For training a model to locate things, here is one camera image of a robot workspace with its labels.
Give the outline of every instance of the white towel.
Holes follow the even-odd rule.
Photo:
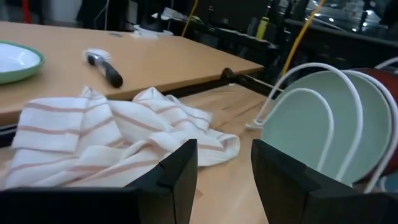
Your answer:
[[[41,98],[22,110],[6,188],[123,187],[188,139],[198,139],[198,165],[238,155],[239,138],[210,129],[212,114],[155,88],[133,101],[107,100],[85,88],[77,98]]]

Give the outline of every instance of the dish rack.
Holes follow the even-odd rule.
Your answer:
[[[380,65],[378,65],[376,68],[378,68],[378,69],[383,68],[383,67],[388,66],[391,63],[394,63],[396,61],[398,61],[398,58],[383,62]],[[349,149],[345,155],[345,158],[343,159],[343,161],[341,163],[338,173],[336,174],[336,176],[332,177],[337,181],[341,181],[342,177],[349,169],[349,165],[351,164],[353,157],[356,155],[358,150],[360,150],[359,143],[360,143],[362,133],[363,133],[363,119],[364,119],[364,110],[363,110],[360,96],[358,94],[356,87],[353,85],[353,83],[350,81],[350,79],[345,74],[345,72],[347,72],[347,70],[341,71],[335,67],[332,67],[331,65],[327,65],[324,63],[305,63],[305,64],[302,64],[302,65],[299,65],[297,67],[290,69],[283,77],[281,77],[278,80],[278,82],[275,84],[275,86],[272,88],[271,92],[269,93],[269,96],[268,96],[266,102],[262,106],[262,108],[261,108],[260,112],[258,113],[258,115],[256,116],[256,118],[252,121],[252,123],[247,124],[246,127],[248,129],[262,129],[264,127],[264,129],[266,129],[267,127],[264,126],[264,124],[266,123],[266,120],[270,116],[270,114],[272,114],[272,110],[274,110],[277,105],[275,105],[271,109],[271,112],[269,114],[266,114],[266,111],[267,111],[267,109],[269,109],[271,101],[275,98],[275,94],[278,92],[278,88],[281,86],[281,84],[283,84],[283,82],[286,79],[288,79],[288,77],[294,75],[297,71],[299,71],[301,69],[309,68],[309,67],[323,68],[323,69],[329,70],[329,71],[333,72],[335,75],[339,76],[344,81],[345,85],[349,88],[349,92],[351,93],[351,96],[354,98],[354,107],[355,107],[355,111],[356,111],[356,128],[355,128],[354,138],[352,139],[351,146],[349,147]],[[374,172],[372,173],[369,182],[366,184],[364,193],[369,193],[374,189],[376,183],[381,178],[381,175],[382,175],[384,169],[386,168],[386,166],[388,165],[392,156],[394,155],[394,152],[398,145],[398,130],[397,130],[397,128],[398,128],[398,125],[397,125],[398,107],[397,107],[397,103],[394,100],[393,96],[391,95],[390,91],[381,82],[379,82],[372,76],[369,76],[369,75],[359,72],[359,71],[350,71],[350,72],[355,73],[356,75],[363,77],[366,80],[369,80],[373,85],[375,85],[382,92],[382,94],[384,95],[385,99],[387,100],[387,102],[389,103],[390,108],[391,108],[391,118],[392,118],[391,138],[390,138],[387,150],[385,151],[384,155],[382,156],[382,159],[379,161],[377,167],[374,169]],[[317,98],[319,98],[320,100],[325,102],[325,109],[328,112],[331,112],[330,107],[328,106],[327,100],[324,99],[324,97],[322,97],[320,94],[318,94],[315,91],[312,91],[312,90],[306,90],[306,91],[313,95],[316,95]],[[291,92],[286,93],[285,95],[297,94],[295,92],[291,90]],[[334,132],[334,130],[333,130],[333,123],[334,123],[333,115],[331,115],[329,117],[329,122],[331,123],[331,128],[329,129],[329,133],[328,133],[327,139],[325,141],[325,145],[322,149],[322,155],[319,158],[317,166],[312,167],[313,169],[315,169],[316,171],[318,171],[320,173],[322,173],[325,161],[328,159],[328,156],[330,155],[330,153],[332,153],[330,150],[330,143],[331,143],[331,140],[333,139],[333,134],[334,134],[333,133]]]

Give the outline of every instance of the green-rimmed bowl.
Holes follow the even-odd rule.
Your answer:
[[[34,75],[44,62],[43,54],[32,47],[0,41],[0,84]]]

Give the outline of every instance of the green plate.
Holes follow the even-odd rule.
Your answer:
[[[389,105],[376,86],[357,75],[346,75],[356,87],[364,111],[361,142],[342,179],[342,182],[351,184],[373,169],[385,153],[391,138],[392,120]],[[278,96],[275,103],[296,88],[315,90],[330,105],[335,132],[321,173],[335,178],[355,134],[354,98],[339,76],[324,71],[297,80]],[[314,105],[305,98],[290,100],[290,104],[280,108],[264,124],[262,140],[315,169],[323,149],[320,146],[324,145],[326,138],[324,118],[320,117],[323,110],[323,107]]]
[[[31,47],[21,45],[21,44],[15,44],[12,42],[6,42],[6,41],[0,41],[0,44],[8,44],[8,45],[20,47],[22,49],[30,50],[31,52],[35,53],[40,58],[40,62],[35,64],[34,66],[31,66],[28,68],[23,68],[20,70],[13,70],[10,72],[0,72],[0,84],[12,83],[12,82],[16,82],[19,80],[23,80],[27,77],[30,77],[30,76],[36,74],[45,62],[43,54],[41,52],[39,52],[38,50],[33,49]]]

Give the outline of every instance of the white bristles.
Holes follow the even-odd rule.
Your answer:
[[[86,61],[87,60],[87,53],[91,53],[91,54],[96,54],[96,55],[100,55],[101,57],[103,57],[107,62],[111,61],[111,54],[107,53],[104,50],[101,49],[87,49],[85,51],[83,51],[83,60]]]

